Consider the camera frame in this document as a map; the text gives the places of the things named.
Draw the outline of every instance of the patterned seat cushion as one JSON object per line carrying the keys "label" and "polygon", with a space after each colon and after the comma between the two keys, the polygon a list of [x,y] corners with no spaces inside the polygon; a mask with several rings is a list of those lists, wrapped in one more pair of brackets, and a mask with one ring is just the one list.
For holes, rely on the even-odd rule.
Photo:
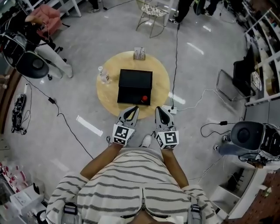
{"label": "patterned seat cushion", "polygon": [[150,16],[162,17],[162,16],[166,15],[166,12],[164,12],[163,10],[160,10],[156,7],[153,7],[153,6],[149,5],[149,4],[143,5],[141,10],[144,13],[146,13]]}

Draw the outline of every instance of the black pants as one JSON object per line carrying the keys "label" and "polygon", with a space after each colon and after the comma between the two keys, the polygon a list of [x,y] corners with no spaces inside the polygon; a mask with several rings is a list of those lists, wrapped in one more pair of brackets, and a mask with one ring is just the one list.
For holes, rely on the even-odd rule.
{"label": "black pants", "polygon": [[211,0],[210,5],[206,9],[208,11],[209,15],[212,16],[214,14],[219,1],[220,0]]}
{"label": "black pants", "polygon": [[99,9],[98,0],[88,0],[91,4],[93,9]]}
{"label": "black pants", "polygon": [[180,23],[186,17],[189,12],[189,7],[192,4],[193,0],[180,0],[178,5],[179,14],[176,17],[175,21]]}

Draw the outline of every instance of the brick floor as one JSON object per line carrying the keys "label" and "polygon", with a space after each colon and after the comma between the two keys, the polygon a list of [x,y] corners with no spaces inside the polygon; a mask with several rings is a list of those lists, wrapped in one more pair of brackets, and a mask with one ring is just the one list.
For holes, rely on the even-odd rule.
{"label": "brick floor", "polygon": [[259,224],[259,220],[269,216],[274,216],[273,224],[280,224],[280,170],[268,174],[263,185],[271,187],[272,192],[265,197],[260,190],[242,218],[226,219],[223,224]]}

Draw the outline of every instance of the red cap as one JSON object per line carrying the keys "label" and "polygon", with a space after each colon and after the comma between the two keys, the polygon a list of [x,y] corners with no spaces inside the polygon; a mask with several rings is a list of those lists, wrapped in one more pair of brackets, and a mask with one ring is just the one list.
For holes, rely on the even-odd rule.
{"label": "red cap", "polygon": [[142,102],[146,102],[146,101],[147,101],[147,99],[148,99],[148,97],[147,97],[147,96],[143,96],[143,97],[142,97]]}

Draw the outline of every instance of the pink chair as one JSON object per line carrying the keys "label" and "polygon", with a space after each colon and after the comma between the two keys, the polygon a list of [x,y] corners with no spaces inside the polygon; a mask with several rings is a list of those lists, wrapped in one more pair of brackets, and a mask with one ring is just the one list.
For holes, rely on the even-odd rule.
{"label": "pink chair", "polygon": [[52,35],[62,25],[59,10],[51,8],[46,4],[40,5],[33,12],[31,12],[30,15],[42,19],[43,22],[47,24],[48,28],[45,27],[43,30],[37,31],[37,33],[44,38],[48,36],[48,29],[49,29],[49,34]]}

